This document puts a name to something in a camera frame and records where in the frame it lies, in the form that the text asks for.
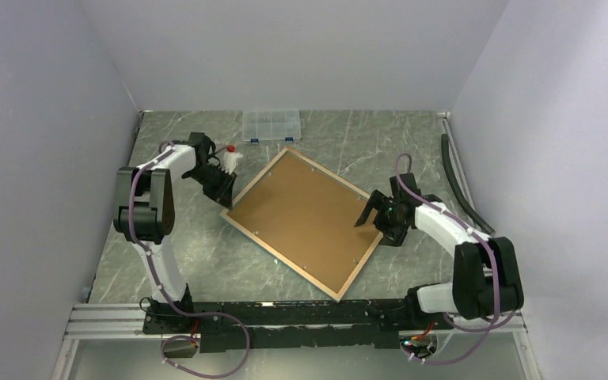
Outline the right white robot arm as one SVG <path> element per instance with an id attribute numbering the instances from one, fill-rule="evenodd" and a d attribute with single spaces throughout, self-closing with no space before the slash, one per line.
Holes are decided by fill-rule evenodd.
<path id="1" fill-rule="evenodd" d="M 437 196 L 424 195 L 412 173 L 389 179 L 391 193 L 374 190 L 355 222 L 370 222 L 381 234 L 381 245 L 398 247 L 410 230 L 433 238 L 453 259 L 448 283 L 408 290 L 404 318 L 415 329 L 435 314 L 457 314 L 467 320 L 495 317 L 524 304 L 515 247 L 506 237 L 492 237 L 450 212 Z"/>

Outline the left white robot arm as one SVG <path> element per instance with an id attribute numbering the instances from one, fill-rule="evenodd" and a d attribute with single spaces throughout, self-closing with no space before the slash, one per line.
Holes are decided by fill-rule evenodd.
<path id="1" fill-rule="evenodd" d="M 194 180 L 207 198 L 231 209 L 242 157 L 234 146 L 217 146 L 203 132 L 193 132 L 162 142 L 149 161 L 117 171 L 113 227 L 140 255 L 152 289 L 151 307 L 167 307 L 163 320 L 174 332 L 189 330 L 197 315 L 173 251 L 174 185 Z"/>

